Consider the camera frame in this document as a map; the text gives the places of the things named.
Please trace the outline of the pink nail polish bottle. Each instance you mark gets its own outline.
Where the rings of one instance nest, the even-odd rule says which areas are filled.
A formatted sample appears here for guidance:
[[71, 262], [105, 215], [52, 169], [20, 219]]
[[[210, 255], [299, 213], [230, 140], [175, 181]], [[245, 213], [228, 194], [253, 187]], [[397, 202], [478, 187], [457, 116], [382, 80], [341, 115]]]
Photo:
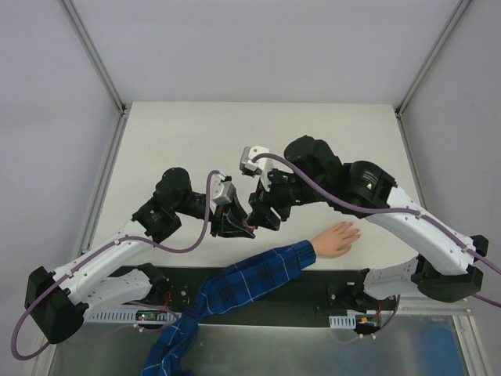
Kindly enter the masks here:
[[246, 221], [243, 221], [242, 224], [249, 230], [256, 230], [255, 226], [249, 225]]

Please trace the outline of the mannequin hand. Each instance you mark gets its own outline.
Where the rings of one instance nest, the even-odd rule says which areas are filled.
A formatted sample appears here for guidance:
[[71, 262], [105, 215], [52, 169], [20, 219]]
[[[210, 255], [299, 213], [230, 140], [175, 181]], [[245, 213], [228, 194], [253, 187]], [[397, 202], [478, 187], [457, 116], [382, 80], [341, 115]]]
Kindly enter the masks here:
[[339, 222], [314, 237], [311, 244], [317, 257], [334, 259], [348, 253], [360, 237], [360, 230], [353, 222]]

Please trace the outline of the blue plaid sleeve forearm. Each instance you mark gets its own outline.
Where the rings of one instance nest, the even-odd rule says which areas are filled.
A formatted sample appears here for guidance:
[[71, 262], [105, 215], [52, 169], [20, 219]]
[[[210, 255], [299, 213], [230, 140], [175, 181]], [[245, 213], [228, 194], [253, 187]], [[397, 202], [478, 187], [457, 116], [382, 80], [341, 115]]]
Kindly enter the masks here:
[[298, 278], [314, 264], [308, 240], [262, 252], [227, 266], [208, 278], [181, 318], [167, 327], [154, 343], [142, 375], [190, 375], [181, 360], [196, 340], [199, 324], [209, 316], [242, 309]]

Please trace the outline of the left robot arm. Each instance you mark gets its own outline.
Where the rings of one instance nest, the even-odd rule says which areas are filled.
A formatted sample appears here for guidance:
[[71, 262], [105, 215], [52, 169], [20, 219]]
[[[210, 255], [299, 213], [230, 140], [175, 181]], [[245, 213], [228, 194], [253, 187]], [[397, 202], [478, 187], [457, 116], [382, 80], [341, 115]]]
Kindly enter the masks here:
[[185, 169], [169, 168], [152, 197], [107, 242], [53, 271], [40, 266], [31, 272], [24, 305], [48, 343], [66, 341], [88, 319], [113, 306], [160, 303], [168, 282], [152, 264], [122, 277], [112, 274], [137, 255], [161, 249], [162, 241], [181, 227], [180, 215], [202, 220], [201, 232], [213, 237], [255, 237], [231, 177], [211, 172], [205, 193], [197, 193]]

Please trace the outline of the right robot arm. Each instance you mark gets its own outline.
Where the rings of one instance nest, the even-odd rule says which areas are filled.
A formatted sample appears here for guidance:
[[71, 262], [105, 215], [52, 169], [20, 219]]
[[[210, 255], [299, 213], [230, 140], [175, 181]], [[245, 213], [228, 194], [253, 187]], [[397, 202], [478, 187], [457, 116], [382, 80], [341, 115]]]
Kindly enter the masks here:
[[259, 178], [249, 197], [250, 226], [277, 231], [293, 207], [325, 202], [380, 226], [417, 252], [408, 262], [360, 271], [352, 299], [361, 309], [416, 291], [454, 303], [481, 290], [484, 274], [474, 264], [485, 258], [488, 240], [451, 229], [372, 162], [344, 163], [325, 141], [302, 136], [281, 157], [261, 146], [245, 148], [240, 171]]

